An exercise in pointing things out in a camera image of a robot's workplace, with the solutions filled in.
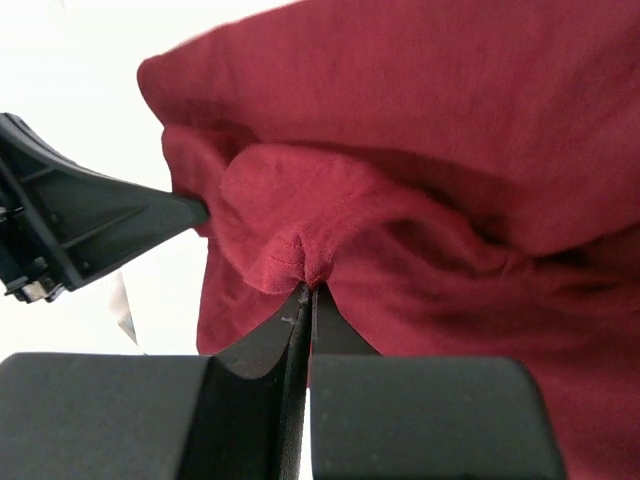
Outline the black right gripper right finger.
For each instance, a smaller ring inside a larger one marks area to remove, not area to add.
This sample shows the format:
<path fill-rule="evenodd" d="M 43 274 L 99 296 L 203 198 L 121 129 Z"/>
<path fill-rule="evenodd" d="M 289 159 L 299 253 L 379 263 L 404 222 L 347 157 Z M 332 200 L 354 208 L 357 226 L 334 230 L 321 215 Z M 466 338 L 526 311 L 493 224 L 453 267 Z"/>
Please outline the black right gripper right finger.
<path fill-rule="evenodd" d="M 497 357 L 383 356 L 312 297 L 310 435 L 317 479 L 563 479 L 543 396 Z"/>

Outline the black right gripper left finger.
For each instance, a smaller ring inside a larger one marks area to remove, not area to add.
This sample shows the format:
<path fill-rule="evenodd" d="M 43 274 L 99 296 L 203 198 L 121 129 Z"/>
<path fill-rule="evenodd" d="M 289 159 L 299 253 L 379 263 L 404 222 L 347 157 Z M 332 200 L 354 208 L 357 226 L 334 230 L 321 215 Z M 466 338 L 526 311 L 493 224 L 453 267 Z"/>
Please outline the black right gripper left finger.
<path fill-rule="evenodd" d="M 19 353 L 1 365 L 5 479 L 295 479 L 311 295 L 214 356 Z"/>

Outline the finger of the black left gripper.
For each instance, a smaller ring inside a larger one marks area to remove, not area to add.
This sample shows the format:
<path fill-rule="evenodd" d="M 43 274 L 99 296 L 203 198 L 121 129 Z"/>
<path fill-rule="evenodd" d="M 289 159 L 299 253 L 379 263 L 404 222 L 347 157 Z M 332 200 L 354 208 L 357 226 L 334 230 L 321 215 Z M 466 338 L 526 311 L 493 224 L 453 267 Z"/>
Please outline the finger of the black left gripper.
<path fill-rule="evenodd" d="M 20 302 L 53 302 L 208 218 L 198 200 L 91 171 L 1 116 L 1 282 Z"/>

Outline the dark red t shirt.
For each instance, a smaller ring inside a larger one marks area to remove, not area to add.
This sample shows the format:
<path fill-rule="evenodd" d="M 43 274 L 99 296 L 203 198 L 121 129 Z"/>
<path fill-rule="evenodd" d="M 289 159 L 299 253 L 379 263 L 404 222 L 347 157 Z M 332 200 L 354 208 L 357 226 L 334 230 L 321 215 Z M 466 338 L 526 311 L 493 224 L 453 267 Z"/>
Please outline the dark red t shirt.
<path fill-rule="evenodd" d="M 145 60 L 203 200 L 196 346 L 327 284 L 386 355 L 538 381 L 573 479 L 639 475 L 639 5 L 301 1 Z"/>

